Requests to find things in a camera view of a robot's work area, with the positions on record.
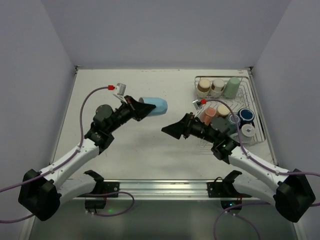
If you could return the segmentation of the pink dotted mug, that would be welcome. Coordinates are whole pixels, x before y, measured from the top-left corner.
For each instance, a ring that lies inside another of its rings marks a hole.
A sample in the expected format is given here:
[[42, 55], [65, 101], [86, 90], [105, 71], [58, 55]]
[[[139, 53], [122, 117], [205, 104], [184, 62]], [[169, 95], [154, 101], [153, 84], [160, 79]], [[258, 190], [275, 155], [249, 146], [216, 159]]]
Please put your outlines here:
[[199, 119], [202, 123], [208, 126], [211, 123], [211, 120], [216, 116], [216, 114], [217, 111], [214, 108], [208, 107], [201, 113]]

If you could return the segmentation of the light blue cup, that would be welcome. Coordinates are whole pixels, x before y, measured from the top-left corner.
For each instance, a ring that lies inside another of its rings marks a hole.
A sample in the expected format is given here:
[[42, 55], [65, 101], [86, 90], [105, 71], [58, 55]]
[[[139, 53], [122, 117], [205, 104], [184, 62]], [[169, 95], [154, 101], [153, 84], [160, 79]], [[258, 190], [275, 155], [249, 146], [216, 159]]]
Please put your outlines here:
[[164, 115], [168, 110], [167, 101], [160, 97], [140, 97], [138, 101], [140, 103], [155, 105], [155, 109], [147, 115], [148, 117]]

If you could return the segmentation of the brown white cup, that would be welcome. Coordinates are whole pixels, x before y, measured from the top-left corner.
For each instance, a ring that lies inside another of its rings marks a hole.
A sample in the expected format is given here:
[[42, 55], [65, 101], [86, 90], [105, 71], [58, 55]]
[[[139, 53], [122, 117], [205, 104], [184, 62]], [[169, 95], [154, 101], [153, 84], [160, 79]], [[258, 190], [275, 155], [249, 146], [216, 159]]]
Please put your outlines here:
[[211, 82], [207, 78], [201, 78], [196, 87], [196, 95], [199, 98], [205, 98], [209, 95]]
[[221, 78], [215, 78], [212, 81], [209, 94], [213, 98], [219, 98], [224, 91], [225, 82]]
[[228, 109], [228, 107], [225, 106], [224, 104], [220, 104], [216, 108], [216, 112], [217, 112], [217, 116], [221, 117], [221, 118], [226, 118], [231, 113], [231, 111]]

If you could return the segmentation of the grey blue mug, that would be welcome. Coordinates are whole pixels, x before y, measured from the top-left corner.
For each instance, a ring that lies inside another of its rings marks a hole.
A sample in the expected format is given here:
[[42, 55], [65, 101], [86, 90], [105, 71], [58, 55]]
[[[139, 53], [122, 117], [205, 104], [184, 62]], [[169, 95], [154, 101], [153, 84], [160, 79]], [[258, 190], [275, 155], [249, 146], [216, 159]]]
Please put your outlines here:
[[237, 132], [237, 125], [239, 126], [241, 120], [238, 115], [230, 113], [227, 117], [227, 127], [228, 127], [228, 134], [234, 134]]

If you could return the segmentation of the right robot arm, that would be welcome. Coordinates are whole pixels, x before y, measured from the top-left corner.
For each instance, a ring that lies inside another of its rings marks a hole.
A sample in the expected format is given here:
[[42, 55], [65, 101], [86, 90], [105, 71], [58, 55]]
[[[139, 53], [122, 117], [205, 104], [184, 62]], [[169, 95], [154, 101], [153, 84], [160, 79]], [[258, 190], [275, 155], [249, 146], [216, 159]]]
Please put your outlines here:
[[180, 121], [163, 127], [161, 131], [175, 139], [194, 136], [211, 143], [211, 151], [218, 160], [247, 172], [247, 175], [242, 172], [229, 174], [227, 191], [258, 198], [274, 206], [290, 222], [298, 222], [309, 208], [315, 206], [316, 196], [306, 173], [270, 164], [226, 133], [201, 122], [192, 113], [185, 114]]

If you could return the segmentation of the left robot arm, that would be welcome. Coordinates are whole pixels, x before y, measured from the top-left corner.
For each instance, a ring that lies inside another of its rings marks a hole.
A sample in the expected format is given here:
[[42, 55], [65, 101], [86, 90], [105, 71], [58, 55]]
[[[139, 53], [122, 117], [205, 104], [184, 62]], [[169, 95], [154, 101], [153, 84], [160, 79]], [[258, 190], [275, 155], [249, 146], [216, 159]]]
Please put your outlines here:
[[127, 95], [118, 109], [100, 105], [90, 129], [80, 143], [65, 156], [40, 171], [29, 170], [23, 176], [18, 202], [41, 221], [51, 218], [60, 205], [81, 196], [107, 193], [104, 179], [93, 170], [81, 178], [71, 179], [79, 168], [103, 153], [112, 143], [112, 133], [131, 119], [137, 122], [146, 117], [163, 115], [167, 102], [158, 97], [134, 100]]

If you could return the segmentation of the mint green tumbler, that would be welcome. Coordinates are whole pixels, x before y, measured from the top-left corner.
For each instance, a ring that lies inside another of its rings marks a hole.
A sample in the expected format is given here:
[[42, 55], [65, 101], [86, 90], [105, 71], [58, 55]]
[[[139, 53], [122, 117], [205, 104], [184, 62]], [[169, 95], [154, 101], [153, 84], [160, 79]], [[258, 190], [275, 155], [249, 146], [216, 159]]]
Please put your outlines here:
[[234, 99], [237, 95], [240, 83], [241, 81], [238, 77], [231, 77], [225, 85], [223, 91], [224, 96], [228, 99]]

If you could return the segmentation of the pale blue white mug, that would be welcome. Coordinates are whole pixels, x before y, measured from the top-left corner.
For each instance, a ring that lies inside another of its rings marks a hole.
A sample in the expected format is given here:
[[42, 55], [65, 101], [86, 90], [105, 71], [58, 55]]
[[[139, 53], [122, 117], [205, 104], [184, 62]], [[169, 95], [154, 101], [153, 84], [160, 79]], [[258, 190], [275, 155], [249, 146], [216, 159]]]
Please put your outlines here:
[[236, 133], [236, 135], [234, 136], [234, 139], [237, 142], [240, 142], [241, 140], [243, 144], [249, 144], [253, 140], [253, 137], [255, 136], [255, 134], [256, 134], [256, 129], [253, 125], [244, 124], [240, 129], [240, 133]]

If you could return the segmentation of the dark blue mug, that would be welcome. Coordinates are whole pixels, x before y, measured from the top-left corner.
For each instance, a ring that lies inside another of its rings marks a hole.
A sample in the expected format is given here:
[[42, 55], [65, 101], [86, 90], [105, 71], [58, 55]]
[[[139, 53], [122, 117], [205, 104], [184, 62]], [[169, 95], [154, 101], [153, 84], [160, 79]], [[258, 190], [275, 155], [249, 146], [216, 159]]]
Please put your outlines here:
[[237, 115], [242, 125], [251, 124], [255, 119], [255, 113], [249, 108], [241, 108], [237, 112]]

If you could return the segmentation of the aluminium front rail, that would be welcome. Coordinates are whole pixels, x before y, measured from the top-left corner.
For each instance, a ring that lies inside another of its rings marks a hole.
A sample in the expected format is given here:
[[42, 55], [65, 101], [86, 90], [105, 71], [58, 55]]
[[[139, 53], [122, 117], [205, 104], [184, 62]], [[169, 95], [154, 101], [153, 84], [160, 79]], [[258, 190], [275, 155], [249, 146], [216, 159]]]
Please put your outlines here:
[[[139, 196], [208, 196], [207, 182], [204, 180], [128, 180], [119, 181], [119, 190], [108, 193], [116, 197], [121, 191], [131, 192]], [[266, 202], [273, 201], [277, 189], [285, 183], [284, 179], [278, 179], [277, 176], [270, 176], [268, 183], [264, 183], [249, 175], [241, 174], [236, 177], [233, 183], [235, 190], [242, 196], [249, 195]], [[33, 182], [30, 191], [39, 200], [56, 200], [62, 204], [75, 197], [91, 194], [96, 185], [95, 180], [89, 175], [83, 175], [80, 178], [67, 179], [62, 185], [56, 182], [41, 179]]]

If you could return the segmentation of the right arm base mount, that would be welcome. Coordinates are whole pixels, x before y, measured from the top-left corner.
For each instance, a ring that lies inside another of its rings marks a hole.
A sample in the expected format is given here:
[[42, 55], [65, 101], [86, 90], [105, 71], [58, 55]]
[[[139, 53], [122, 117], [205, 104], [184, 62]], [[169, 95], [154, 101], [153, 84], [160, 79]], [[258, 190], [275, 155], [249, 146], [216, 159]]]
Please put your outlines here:
[[220, 205], [223, 209], [242, 204], [242, 195], [233, 186], [236, 177], [241, 174], [240, 171], [233, 170], [224, 178], [218, 176], [213, 181], [207, 182], [208, 197], [220, 198]]

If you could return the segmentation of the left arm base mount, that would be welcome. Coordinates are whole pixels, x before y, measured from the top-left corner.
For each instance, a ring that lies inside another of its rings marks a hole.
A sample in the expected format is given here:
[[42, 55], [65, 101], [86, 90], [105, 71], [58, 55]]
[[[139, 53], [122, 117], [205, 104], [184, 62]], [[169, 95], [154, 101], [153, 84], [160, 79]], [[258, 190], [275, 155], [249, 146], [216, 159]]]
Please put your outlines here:
[[[105, 181], [104, 178], [93, 170], [87, 170], [84, 174], [92, 177], [96, 182], [91, 194], [108, 194], [115, 193], [120, 189], [120, 183], [118, 181]], [[107, 198], [98, 200], [85, 200], [84, 207], [87, 211], [93, 210], [97, 213], [97, 210], [104, 209], [107, 204]]]

